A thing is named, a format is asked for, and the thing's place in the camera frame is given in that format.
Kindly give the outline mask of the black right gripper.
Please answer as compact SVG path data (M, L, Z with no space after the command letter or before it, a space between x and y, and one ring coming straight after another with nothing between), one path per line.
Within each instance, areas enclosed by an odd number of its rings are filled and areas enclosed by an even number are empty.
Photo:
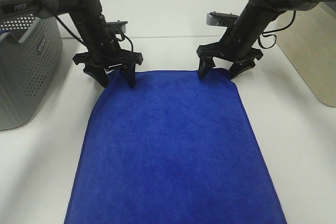
M255 67L254 59L260 60L263 52L253 48L253 41L239 38L238 36L224 35L218 42L200 45L196 53L199 60L197 75L203 79L215 67L213 58L233 62L229 69L230 79Z

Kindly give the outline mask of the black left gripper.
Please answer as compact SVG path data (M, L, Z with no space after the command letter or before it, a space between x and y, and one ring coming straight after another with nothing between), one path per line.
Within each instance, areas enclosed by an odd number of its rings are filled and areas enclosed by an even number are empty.
M122 49L115 40L86 40L83 42L88 51L78 53L73 57L76 65L84 64L84 73L94 78L102 87L106 88L109 78L105 72L110 67L122 66L120 73L130 88L134 88L135 64L141 65L143 56L141 53Z

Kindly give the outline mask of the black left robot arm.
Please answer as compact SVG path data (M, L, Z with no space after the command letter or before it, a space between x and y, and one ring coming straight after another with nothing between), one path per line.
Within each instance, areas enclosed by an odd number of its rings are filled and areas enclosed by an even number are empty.
M120 70L130 88L135 86L135 67L143 62L142 54L119 45L128 39L126 21L107 22L100 0L1 0L1 20L33 14L39 18L59 18L69 14L79 36L75 39L88 51L76 54L76 65L84 64L84 73L104 88L108 71Z

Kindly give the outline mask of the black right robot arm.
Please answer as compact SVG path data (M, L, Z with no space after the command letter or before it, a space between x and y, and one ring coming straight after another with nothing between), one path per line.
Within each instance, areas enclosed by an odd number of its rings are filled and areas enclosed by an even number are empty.
M197 49L199 57L198 77L205 75L215 67L214 58L232 62L229 76L234 78L255 66L254 60L260 60L263 53L253 48L260 42L262 35L269 35L265 28L286 11L307 11L319 2L335 2L335 0L248 0L242 13L237 16L210 12L206 23L211 26L226 27L226 31L218 42L200 45Z

